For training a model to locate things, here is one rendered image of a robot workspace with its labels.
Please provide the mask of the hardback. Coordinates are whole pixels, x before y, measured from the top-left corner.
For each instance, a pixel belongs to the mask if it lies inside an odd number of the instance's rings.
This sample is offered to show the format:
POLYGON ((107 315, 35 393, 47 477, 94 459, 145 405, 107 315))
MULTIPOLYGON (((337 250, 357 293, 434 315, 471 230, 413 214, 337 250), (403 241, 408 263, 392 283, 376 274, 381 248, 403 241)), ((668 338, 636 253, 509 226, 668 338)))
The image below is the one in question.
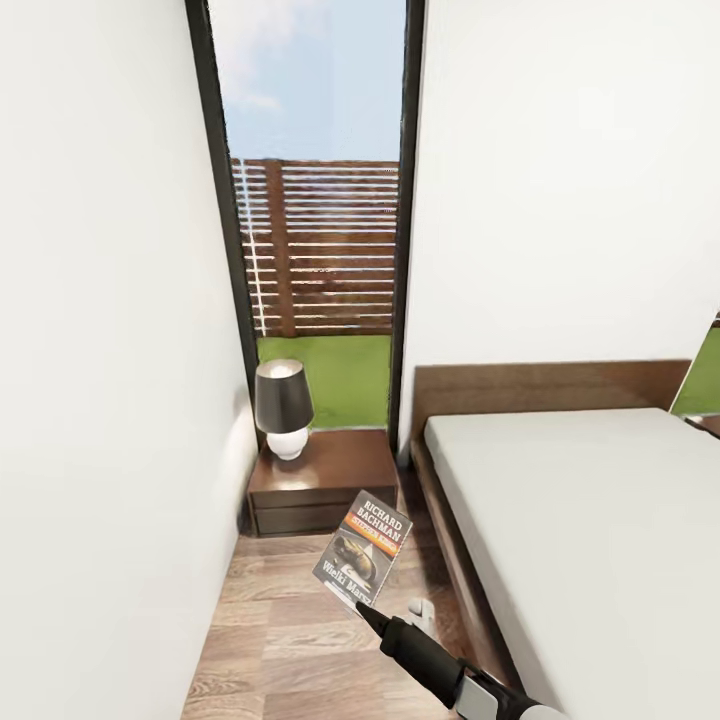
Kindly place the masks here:
POLYGON ((363 489, 313 575, 355 613, 357 601, 373 609, 412 526, 412 519, 363 489))

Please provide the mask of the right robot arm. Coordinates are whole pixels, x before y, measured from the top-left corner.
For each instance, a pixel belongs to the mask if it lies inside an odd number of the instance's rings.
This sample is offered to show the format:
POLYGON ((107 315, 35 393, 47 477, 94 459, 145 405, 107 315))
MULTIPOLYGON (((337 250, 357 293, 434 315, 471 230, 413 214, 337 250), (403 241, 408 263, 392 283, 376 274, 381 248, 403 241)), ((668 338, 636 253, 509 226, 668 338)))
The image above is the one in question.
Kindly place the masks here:
POLYGON ((576 720, 510 687, 501 685, 468 659, 455 659, 425 631, 434 605, 411 598, 406 619, 385 617, 357 601, 359 615, 382 638, 379 649, 463 720, 576 720), (468 671, 467 671, 468 670, 468 671))

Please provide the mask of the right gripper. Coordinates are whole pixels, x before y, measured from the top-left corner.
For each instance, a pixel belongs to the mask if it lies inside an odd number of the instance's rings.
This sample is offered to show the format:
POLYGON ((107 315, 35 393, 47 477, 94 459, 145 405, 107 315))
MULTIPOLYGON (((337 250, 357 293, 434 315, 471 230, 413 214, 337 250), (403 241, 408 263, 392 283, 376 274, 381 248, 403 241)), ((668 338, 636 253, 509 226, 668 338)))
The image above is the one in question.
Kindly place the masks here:
POLYGON ((409 625, 403 618, 392 616, 392 619, 389 619, 361 601, 357 601, 355 607, 359 611, 358 614, 382 638, 379 649, 386 656, 393 657, 408 674, 427 689, 426 682, 432 662, 442 645, 416 625, 409 625))

